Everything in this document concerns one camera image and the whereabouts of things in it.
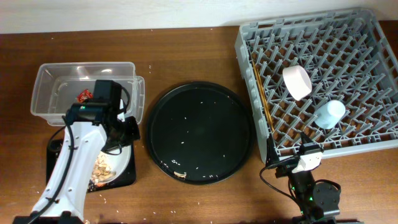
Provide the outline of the rice and food scraps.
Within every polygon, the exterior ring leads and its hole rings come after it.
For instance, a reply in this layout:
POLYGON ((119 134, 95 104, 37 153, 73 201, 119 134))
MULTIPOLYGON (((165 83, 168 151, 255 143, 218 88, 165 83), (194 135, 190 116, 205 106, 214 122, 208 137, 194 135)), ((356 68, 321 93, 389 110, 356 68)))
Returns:
POLYGON ((95 160, 95 165, 90 179, 91 182, 97 187, 102 187, 115 175, 116 172, 113 171, 109 155, 100 152, 99 156, 95 160))

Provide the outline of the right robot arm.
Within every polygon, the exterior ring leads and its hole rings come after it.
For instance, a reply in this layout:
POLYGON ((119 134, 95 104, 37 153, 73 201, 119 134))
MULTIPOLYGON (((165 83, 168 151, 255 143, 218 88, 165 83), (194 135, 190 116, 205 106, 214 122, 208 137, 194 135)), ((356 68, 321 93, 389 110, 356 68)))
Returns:
POLYGON ((292 223, 299 224, 350 224, 357 220, 337 220, 340 214, 339 202, 341 185, 334 181, 315 180, 312 170, 316 169, 323 157, 323 148, 300 133, 302 144, 297 153, 281 159, 275 152, 276 144, 270 134, 267 138, 267 157, 265 167, 260 170, 261 180, 271 189, 291 199, 300 209, 300 216, 293 217, 292 223), (275 170, 275 177, 287 177, 289 191, 286 193, 263 178, 265 170, 275 170))

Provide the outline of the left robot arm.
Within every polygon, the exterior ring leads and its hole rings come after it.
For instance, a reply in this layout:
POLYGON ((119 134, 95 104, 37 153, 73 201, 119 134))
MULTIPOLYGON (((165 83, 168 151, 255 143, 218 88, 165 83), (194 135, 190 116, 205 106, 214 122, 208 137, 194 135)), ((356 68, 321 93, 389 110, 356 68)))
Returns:
POLYGON ((121 95, 127 90, 112 80, 97 80, 93 97, 74 103, 62 119, 65 135, 47 186, 28 216, 14 223, 84 223, 86 192, 101 152, 112 154, 140 139, 135 117, 125 113, 121 95))

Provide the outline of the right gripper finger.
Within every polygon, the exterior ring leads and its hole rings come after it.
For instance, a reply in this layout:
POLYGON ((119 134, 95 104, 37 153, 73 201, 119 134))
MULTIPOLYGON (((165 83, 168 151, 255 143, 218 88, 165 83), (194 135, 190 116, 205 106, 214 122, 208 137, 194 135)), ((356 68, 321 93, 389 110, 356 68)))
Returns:
POLYGON ((267 157, 266 157, 266 167, 269 167, 276 162, 279 162, 279 156, 275 151, 275 141, 272 134, 267 138, 267 157))
POLYGON ((320 146, 318 145, 317 142, 312 141, 304 132, 300 133, 301 141, 302 141, 302 147, 304 148, 319 148, 320 146))

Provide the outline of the light blue cup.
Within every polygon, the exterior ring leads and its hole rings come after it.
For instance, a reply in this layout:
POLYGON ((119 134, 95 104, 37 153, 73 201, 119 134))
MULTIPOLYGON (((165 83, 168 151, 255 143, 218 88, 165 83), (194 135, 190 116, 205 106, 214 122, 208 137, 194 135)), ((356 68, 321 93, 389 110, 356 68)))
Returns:
POLYGON ((345 114, 345 105, 338 100, 331 100, 315 111, 315 124, 323 129, 331 129, 345 114))

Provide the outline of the grey plate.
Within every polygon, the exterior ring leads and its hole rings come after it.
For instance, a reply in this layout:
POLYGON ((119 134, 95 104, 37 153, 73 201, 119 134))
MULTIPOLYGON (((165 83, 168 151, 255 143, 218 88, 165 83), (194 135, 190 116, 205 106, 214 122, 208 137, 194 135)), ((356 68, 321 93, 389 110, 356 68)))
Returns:
POLYGON ((116 155, 115 152, 113 153, 113 155, 109 155, 111 165, 113 166, 113 171, 116 172, 116 175, 113 178, 111 178, 107 183, 116 180, 116 178, 119 177, 124 172, 125 168, 129 163, 130 156, 131 156, 131 146, 122 148, 121 153, 118 155, 116 155))

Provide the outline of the red snack wrapper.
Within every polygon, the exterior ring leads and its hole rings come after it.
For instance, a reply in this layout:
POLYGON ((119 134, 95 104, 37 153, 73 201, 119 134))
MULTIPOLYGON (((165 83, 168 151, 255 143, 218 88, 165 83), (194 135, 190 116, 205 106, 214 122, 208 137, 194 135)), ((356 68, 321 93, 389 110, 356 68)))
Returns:
POLYGON ((85 89, 77 96, 76 99, 77 99, 77 102, 83 103, 85 100, 92 99, 92 98, 93 98, 93 94, 88 89, 85 89))

